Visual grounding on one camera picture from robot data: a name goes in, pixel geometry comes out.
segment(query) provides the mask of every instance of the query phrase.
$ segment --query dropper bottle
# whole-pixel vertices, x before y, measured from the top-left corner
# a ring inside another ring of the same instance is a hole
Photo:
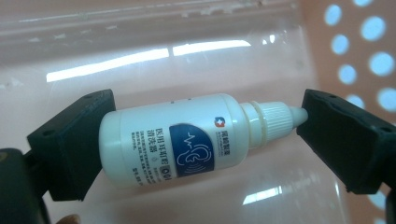
[[[100,127],[101,161],[118,187],[160,183],[235,166],[307,118],[302,108],[227,94],[113,111]]]

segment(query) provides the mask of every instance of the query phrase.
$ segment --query blue label graphic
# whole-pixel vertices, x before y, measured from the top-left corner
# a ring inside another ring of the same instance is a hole
[[[177,176],[196,175],[215,169],[213,145],[209,136],[190,124],[169,128]]]

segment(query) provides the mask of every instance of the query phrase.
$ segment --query bottle label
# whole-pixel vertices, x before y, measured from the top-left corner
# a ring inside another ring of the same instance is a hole
[[[171,126],[169,132],[178,177],[214,170],[215,155],[207,133],[190,124]]]
[[[128,109],[120,126],[133,185],[222,169],[236,156],[233,122],[220,96]]]

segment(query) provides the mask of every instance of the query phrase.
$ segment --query circular hole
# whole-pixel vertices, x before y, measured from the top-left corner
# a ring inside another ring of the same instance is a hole
[[[370,69],[379,77],[385,77],[393,72],[395,62],[393,57],[386,52],[378,52],[369,60]]]
[[[356,106],[364,109],[364,102],[358,95],[355,95],[355,94],[348,95],[346,97],[346,100],[348,102],[352,103],[353,105],[356,105]]]
[[[338,78],[346,85],[351,85],[356,81],[356,70],[350,64],[344,64],[338,69]]]
[[[373,2],[373,0],[353,0],[353,2],[358,7],[367,7]]]
[[[48,130],[48,131],[43,132],[43,135],[45,137],[48,137],[48,136],[50,136],[50,135],[52,135],[54,133],[55,133],[55,130]]]
[[[376,41],[384,35],[386,30],[385,21],[382,18],[373,16],[366,19],[361,25],[361,36],[368,41]]]
[[[386,133],[391,133],[392,132],[392,129],[390,129],[390,128],[381,128],[381,130],[382,131],[384,131],[384,132],[386,132]]]
[[[330,26],[336,25],[343,15],[342,9],[337,5],[330,5],[324,13],[324,20]]]
[[[384,88],[378,92],[376,97],[378,103],[388,112],[396,112],[396,90]]]
[[[349,49],[349,40],[344,35],[336,35],[332,39],[332,51],[335,54],[341,55],[347,53]]]

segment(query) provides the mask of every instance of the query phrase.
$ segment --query white nozzle tip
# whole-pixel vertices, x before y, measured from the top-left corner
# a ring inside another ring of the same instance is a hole
[[[293,128],[296,128],[308,120],[308,113],[305,109],[294,106],[289,106],[289,109],[293,117]]]

